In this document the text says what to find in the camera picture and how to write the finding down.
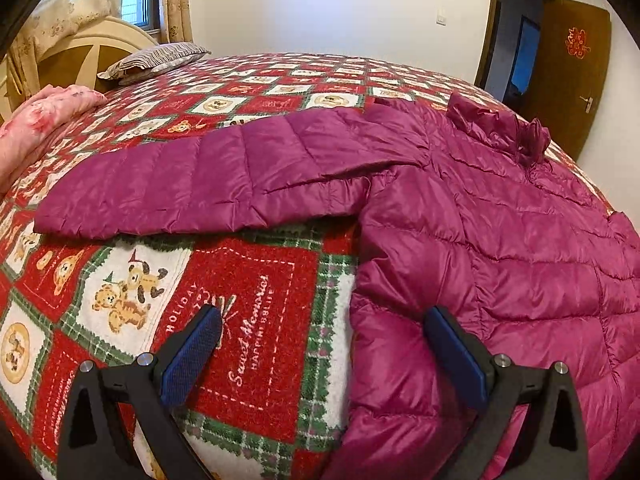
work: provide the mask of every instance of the puffer jacket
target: puffer jacket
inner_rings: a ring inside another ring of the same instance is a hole
[[[102,239],[357,214],[350,422],[324,478],[429,479],[460,442],[470,414],[420,327],[440,304],[491,353],[568,364],[600,480],[640,426],[640,238],[545,159],[548,143],[537,121],[459,95],[446,116],[402,100],[312,108],[92,156],[43,200],[35,230]]]

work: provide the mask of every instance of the red paper cutout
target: red paper cutout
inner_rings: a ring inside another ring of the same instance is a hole
[[[566,38],[564,44],[569,52],[570,56],[575,56],[578,59],[582,59],[584,55],[591,50],[590,46],[586,46],[587,33],[584,29],[578,31],[576,27],[569,29],[569,35]]]

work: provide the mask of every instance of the curtain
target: curtain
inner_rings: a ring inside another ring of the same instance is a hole
[[[18,102],[40,90],[38,62],[47,50],[93,20],[120,17],[121,6],[122,0],[42,0],[22,26],[7,55],[8,76]]]
[[[162,43],[193,41],[189,0],[160,0]]]

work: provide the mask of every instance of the metal screw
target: metal screw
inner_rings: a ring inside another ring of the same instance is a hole
[[[569,373],[569,367],[562,361],[556,361],[556,363],[554,364],[554,368],[560,375]]]
[[[507,354],[496,354],[494,355],[494,363],[496,363],[500,368],[508,368],[511,366],[513,361]]]
[[[84,374],[91,371],[93,368],[94,368],[94,362],[89,359],[87,359],[87,361],[82,361],[80,363],[80,371]]]
[[[145,352],[143,354],[140,354],[138,356],[138,358],[136,359],[136,362],[140,366],[149,366],[153,361],[154,361],[154,355],[149,353],[149,352]]]

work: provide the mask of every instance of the door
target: door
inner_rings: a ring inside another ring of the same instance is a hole
[[[538,53],[519,113],[537,117],[576,160],[589,135],[609,65],[609,13],[573,0],[545,4]]]

